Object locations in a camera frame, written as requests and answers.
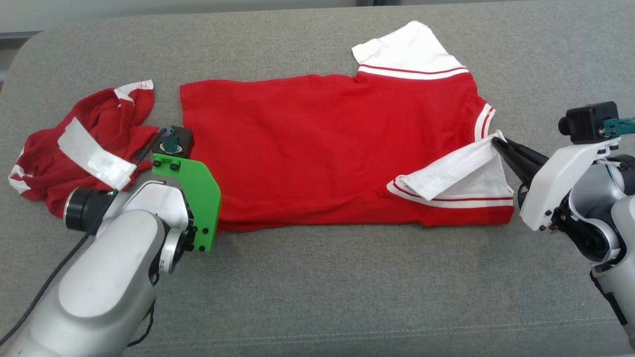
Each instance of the white sleeve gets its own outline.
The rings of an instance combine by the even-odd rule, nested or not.
[[[365,72],[374,73],[382,69],[428,75],[467,72],[454,56],[448,54],[430,28],[418,21],[409,22],[386,36],[359,44],[352,48],[352,52],[360,64],[359,70]],[[376,74],[390,75],[384,72]]]
[[[425,168],[400,175],[387,188],[429,206],[477,208],[512,206],[514,191],[505,181],[500,155],[491,144],[496,133],[453,151]]]

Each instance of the gray fabric surface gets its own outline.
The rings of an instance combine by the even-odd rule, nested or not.
[[[0,93],[0,167],[8,174],[28,134],[103,88],[152,79],[147,122],[180,123],[182,83],[353,75],[351,46],[410,20],[470,68],[498,110],[492,130],[552,154],[568,144],[556,129],[566,109],[614,100],[635,114],[633,13],[629,0],[528,1],[118,18],[52,30],[23,47]],[[630,138],[621,146],[635,149]],[[80,234],[7,182],[0,197],[4,333]],[[188,253],[161,278],[152,333],[126,355],[628,353],[588,272],[566,238],[532,233],[518,217],[500,227],[221,234],[211,253]]]

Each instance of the cable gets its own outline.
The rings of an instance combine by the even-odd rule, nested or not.
[[[161,128],[154,135],[154,138],[152,139],[152,141],[148,145],[146,145],[146,147],[145,147],[144,151],[142,152],[141,156],[139,156],[137,158],[137,162],[135,162],[135,165],[138,166],[139,163],[141,163],[141,161],[144,159],[144,157],[146,155],[148,155],[148,152],[150,152],[150,150],[152,150],[152,147],[159,141],[161,136],[164,133],[166,133],[167,131],[168,131],[168,128]],[[33,298],[33,301],[31,301],[31,303],[27,307],[27,310],[24,311],[22,317],[18,320],[18,322],[15,324],[15,326],[13,326],[13,328],[6,335],[4,335],[4,337],[2,339],[0,339],[0,346],[5,344],[11,338],[11,336],[13,336],[16,332],[18,332],[18,330],[20,329],[22,324],[24,324],[24,322],[27,320],[27,318],[29,317],[31,312],[33,312],[33,309],[35,309],[35,306],[37,305],[37,303],[40,301],[40,299],[42,299],[42,296],[44,295],[44,292],[46,292],[46,289],[48,289],[48,287],[51,285],[51,283],[55,279],[55,276],[57,276],[57,274],[66,265],[66,263],[68,263],[69,260],[71,258],[73,258],[73,255],[75,255],[75,253],[77,253],[77,251],[79,251],[79,249],[84,245],[84,243],[86,243],[86,241],[90,237],[90,232],[94,232],[94,231],[97,230],[97,228],[99,228],[99,225],[102,223],[102,218],[104,217],[104,215],[108,211],[108,208],[110,208],[110,205],[115,200],[115,198],[117,197],[118,194],[119,194],[119,190],[112,191],[112,194],[110,195],[110,199],[108,200],[107,204],[102,209],[102,212],[97,216],[97,218],[92,223],[92,225],[90,225],[90,228],[88,230],[86,230],[86,233],[84,234],[84,236],[77,242],[77,244],[73,247],[73,249],[66,255],[66,257],[64,257],[64,259],[62,259],[62,261],[55,267],[53,272],[48,276],[48,278],[46,279],[46,281],[44,282],[44,284],[42,285],[42,287],[38,291],[37,295]],[[150,309],[152,310],[152,313],[154,313],[154,303],[152,303],[152,306],[150,307]],[[150,327],[152,326],[152,322],[153,321],[154,321],[153,315],[151,314],[150,315]],[[141,342],[144,338],[145,338],[145,336],[143,336],[138,341]]]
[[[139,337],[138,339],[130,342],[127,345],[127,347],[132,347],[132,346],[136,346],[136,345],[140,344],[150,334],[150,330],[152,330],[152,324],[154,323],[154,304],[156,302],[157,302],[156,299],[154,299],[154,301],[152,301],[152,305],[150,305],[150,309],[148,309],[148,312],[145,314],[144,320],[145,320],[146,317],[148,317],[148,315],[150,315],[150,322],[148,323],[148,327],[145,329],[144,334],[141,335],[141,337]]]
[[[139,155],[139,157],[137,158],[137,162],[135,162],[136,166],[138,166],[141,163],[141,161],[144,159],[144,157],[146,155],[148,155],[148,152],[150,152],[150,150],[152,150],[152,148],[156,145],[156,143],[159,142],[159,139],[167,131],[168,131],[168,128],[161,128],[161,129],[159,129],[159,131],[157,131],[157,133],[154,135],[154,138],[152,139],[152,141],[148,145],[145,146],[145,149],[143,150],[141,155]]]

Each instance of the red t-shirt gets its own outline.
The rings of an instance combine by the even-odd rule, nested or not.
[[[419,22],[352,52],[360,64],[354,77],[181,86],[191,158],[208,166],[222,193],[219,230],[508,222],[512,193],[498,156],[458,172],[458,186],[434,196],[413,181],[437,160],[444,164],[425,177],[456,176],[466,146],[488,134],[494,110],[467,68]]]
[[[154,104],[153,88],[152,81],[141,81],[104,89],[80,100],[56,127],[29,135],[9,174],[11,186],[32,201],[43,200],[49,211],[60,218],[74,189],[112,189],[66,156],[58,140],[76,119],[106,151],[134,161],[135,153],[157,132],[155,126],[141,125]],[[150,161],[142,161],[131,182],[150,167]]]

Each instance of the robotic arm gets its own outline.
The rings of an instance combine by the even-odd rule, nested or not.
[[[159,273],[172,273],[186,250],[209,251],[216,230],[220,189],[204,164],[186,158],[190,139],[174,128],[152,143],[153,172],[181,189],[147,181],[132,193],[69,196],[66,226],[95,242],[48,289],[7,356],[120,356],[136,343],[141,322],[150,315],[152,323]]]
[[[518,204],[532,230],[564,232],[591,263],[591,280],[635,349],[635,158],[609,157],[634,119],[613,102],[567,111],[559,122],[572,146],[548,158],[509,139],[493,145],[519,177]]]

